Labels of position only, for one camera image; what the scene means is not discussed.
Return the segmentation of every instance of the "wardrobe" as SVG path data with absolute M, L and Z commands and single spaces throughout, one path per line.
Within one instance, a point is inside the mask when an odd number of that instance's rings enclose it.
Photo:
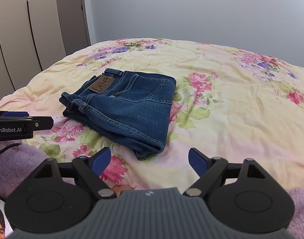
M 89 45 L 84 0 L 0 0 L 0 99 Z

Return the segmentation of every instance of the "denim fabric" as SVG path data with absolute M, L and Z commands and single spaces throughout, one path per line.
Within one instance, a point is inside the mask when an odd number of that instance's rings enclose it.
M 104 76 L 115 78 L 103 92 L 88 89 L 93 76 L 74 94 L 62 93 L 63 115 L 131 148 L 138 160 L 164 150 L 176 81 L 157 73 L 107 68 Z

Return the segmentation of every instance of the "leather brand patch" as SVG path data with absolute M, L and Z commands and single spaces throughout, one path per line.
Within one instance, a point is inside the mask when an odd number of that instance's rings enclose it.
M 93 92 L 103 93 L 114 80 L 115 79 L 113 77 L 102 75 L 98 80 L 90 85 L 88 89 Z

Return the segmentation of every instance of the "gray ribbed surface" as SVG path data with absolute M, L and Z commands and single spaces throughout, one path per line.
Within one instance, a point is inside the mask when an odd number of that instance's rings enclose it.
M 83 222 L 64 232 L 17 230 L 8 239 L 294 239 L 285 229 L 264 235 L 237 232 L 217 221 L 201 198 L 182 196 L 176 188 L 151 191 L 123 191 L 117 199 L 101 200 Z

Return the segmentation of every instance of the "purple fur fabric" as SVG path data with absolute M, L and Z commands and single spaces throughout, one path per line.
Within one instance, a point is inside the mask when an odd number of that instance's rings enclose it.
M 0 150 L 20 140 L 0 141 Z M 44 151 L 22 143 L 0 155 L 0 195 L 9 194 L 48 156 Z
M 295 188 L 288 193 L 295 203 L 295 214 L 288 231 L 297 239 L 304 239 L 304 188 Z

